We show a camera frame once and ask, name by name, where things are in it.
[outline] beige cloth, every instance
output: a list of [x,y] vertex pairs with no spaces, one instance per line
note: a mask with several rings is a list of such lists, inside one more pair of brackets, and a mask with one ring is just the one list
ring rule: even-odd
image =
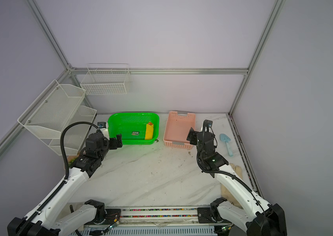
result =
[[[234,165],[233,163],[230,163],[232,169],[235,170],[236,174],[240,177],[240,179],[242,179],[242,170],[241,167],[239,167],[238,165]],[[229,190],[221,184],[221,196],[224,197],[225,199],[227,199],[227,201],[229,201],[232,205],[235,205],[237,207],[241,207],[241,205],[239,204],[239,202],[234,198],[234,196],[229,192]]]

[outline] pink basket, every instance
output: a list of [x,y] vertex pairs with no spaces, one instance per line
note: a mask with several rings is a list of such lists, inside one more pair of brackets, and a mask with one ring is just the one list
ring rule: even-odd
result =
[[164,134],[165,146],[192,149],[193,145],[186,140],[190,128],[195,130],[194,113],[170,111]]

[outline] green basket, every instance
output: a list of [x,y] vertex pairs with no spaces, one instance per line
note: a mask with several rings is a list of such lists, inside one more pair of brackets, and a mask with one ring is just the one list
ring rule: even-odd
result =
[[[117,113],[107,121],[110,138],[122,134],[124,145],[153,144],[159,135],[160,118],[155,113]],[[144,140],[146,124],[153,123],[153,138]]]

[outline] mesh shelf tier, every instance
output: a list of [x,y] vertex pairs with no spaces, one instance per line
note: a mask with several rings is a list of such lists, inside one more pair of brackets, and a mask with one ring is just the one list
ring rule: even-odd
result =
[[[97,110],[95,109],[89,108],[87,106],[79,106],[77,112],[72,117],[67,126],[78,121],[86,121],[92,123],[94,121],[96,113]],[[75,125],[65,133],[64,148],[67,156],[75,156],[78,154],[78,151],[84,145],[84,140],[89,132],[89,128],[90,126],[85,124]],[[52,139],[48,146],[54,152],[61,156],[60,139]]]
[[[108,64],[94,65],[104,67]],[[127,94],[131,85],[130,70],[128,68],[92,69],[88,67],[88,73],[80,85],[86,90],[87,95]]]
[[84,97],[84,89],[58,84],[27,121],[18,122],[38,139],[58,139]]

